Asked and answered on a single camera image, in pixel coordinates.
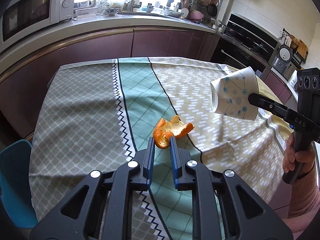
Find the pink sleeve right forearm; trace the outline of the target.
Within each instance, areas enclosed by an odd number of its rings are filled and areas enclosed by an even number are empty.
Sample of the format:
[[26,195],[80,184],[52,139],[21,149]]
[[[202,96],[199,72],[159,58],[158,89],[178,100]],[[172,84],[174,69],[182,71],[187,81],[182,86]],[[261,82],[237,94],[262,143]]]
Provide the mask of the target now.
[[316,183],[316,170],[304,174],[292,186],[287,226],[295,238],[302,234],[319,210],[319,188]]

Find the person's right hand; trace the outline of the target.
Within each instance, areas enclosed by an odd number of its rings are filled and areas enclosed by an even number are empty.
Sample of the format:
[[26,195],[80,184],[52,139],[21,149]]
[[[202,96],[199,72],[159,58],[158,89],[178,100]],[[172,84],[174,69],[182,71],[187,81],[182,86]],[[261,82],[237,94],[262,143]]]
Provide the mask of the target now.
[[296,161],[303,164],[299,175],[307,174],[314,166],[315,150],[313,149],[313,146],[310,145],[307,150],[296,152],[293,148],[293,143],[294,136],[293,133],[291,133],[286,142],[286,148],[284,150],[283,170],[285,173],[293,171],[295,169]]

